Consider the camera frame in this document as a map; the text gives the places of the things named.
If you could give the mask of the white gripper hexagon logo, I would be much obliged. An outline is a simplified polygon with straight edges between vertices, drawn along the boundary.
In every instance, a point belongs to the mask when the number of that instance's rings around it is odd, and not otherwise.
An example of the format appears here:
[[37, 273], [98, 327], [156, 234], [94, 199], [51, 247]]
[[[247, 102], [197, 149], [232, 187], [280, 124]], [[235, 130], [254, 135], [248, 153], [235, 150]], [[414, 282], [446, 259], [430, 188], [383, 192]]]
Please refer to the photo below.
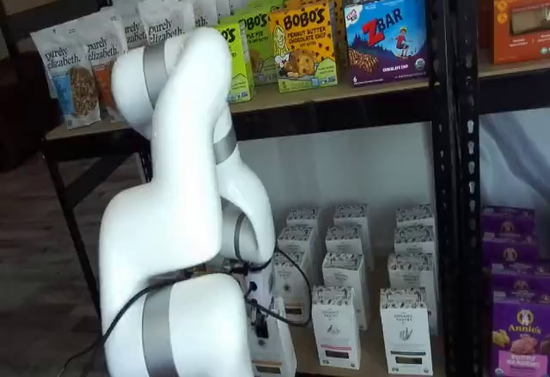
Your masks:
[[[245, 284], [256, 286], [251, 291], [246, 300], [255, 300], [262, 307], [265, 307], [274, 313], [284, 312], [284, 303], [280, 297], [274, 294], [276, 272], [273, 262], [270, 260], [263, 265], [247, 264], [247, 273], [245, 275]], [[261, 311], [255, 314], [255, 335], [257, 338], [269, 338], [268, 316]]]

